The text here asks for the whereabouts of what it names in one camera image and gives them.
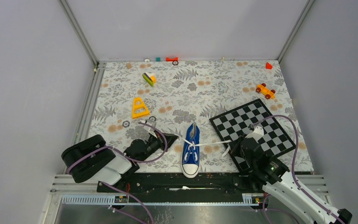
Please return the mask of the blue canvas sneaker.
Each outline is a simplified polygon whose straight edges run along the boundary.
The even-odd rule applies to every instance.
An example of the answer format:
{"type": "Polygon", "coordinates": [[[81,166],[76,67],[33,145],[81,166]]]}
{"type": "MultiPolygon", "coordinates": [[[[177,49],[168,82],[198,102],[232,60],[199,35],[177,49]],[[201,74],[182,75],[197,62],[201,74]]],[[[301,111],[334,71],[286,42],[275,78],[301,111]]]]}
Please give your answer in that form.
{"type": "Polygon", "coordinates": [[[181,170],[185,177],[194,178],[200,169],[200,129],[192,123],[187,129],[181,155],[181,170]]]}

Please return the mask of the white shoelace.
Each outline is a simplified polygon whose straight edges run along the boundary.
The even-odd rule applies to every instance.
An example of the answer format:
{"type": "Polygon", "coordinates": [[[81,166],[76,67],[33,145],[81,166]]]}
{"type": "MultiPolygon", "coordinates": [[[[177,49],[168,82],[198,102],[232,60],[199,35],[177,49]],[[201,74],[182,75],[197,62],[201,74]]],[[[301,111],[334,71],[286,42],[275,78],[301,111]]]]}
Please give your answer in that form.
{"type": "MultiPolygon", "coordinates": [[[[202,144],[195,144],[192,143],[188,140],[186,140],[185,138],[183,138],[182,136],[175,134],[177,137],[179,137],[180,139],[182,139],[185,143],[188,144],[189,147],[200,147],[200,146],[207,146],[207,145],[214,145],[214,144],[228,144],[230,142],[232,142],[232,140],[226,140],[226,141],[219,141],[219,142],[212,142],[212,143],[202,143],[202,144]]],[[[224,157],[230,150],[230,146],[228,146],[228,148],[223,152],[223,154],[221,155],[221,157],[224,157]]]]}

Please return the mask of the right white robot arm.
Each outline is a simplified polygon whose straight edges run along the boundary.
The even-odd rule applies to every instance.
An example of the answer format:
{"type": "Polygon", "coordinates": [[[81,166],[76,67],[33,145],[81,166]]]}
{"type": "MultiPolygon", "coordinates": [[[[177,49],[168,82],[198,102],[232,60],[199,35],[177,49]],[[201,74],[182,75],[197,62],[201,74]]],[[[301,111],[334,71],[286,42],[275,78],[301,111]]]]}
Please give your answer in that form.
{"type": "Polygon", "coordinates": [[[239,171],[248,167],[250,189],[278,199],[307,224],[348,224],[352,214],[325,202],[278,158],[268,156],[254,139],[241,136],[229,143],[229,155],[239,171]]]}

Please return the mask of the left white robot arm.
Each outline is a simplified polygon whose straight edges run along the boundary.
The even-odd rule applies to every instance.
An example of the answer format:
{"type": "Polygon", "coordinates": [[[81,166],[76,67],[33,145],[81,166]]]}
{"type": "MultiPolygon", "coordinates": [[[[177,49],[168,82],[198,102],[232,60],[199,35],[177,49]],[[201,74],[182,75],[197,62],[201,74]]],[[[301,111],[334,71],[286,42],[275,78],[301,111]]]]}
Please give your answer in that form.
{"type": "Polygon", "coordinates": [[[148,140],[136,139],[121,152],[106,145],[104,138],[97,134],[79,142],[61,154],[67,166],[66,173],[76,183],[89,179],[105,182],[115,192],[126,186],[125,178],[139,170],[139,163],[149,163],[149,157],[161,149],[165,153],[178,139],[173,134],[149,134],[148,140]]]}

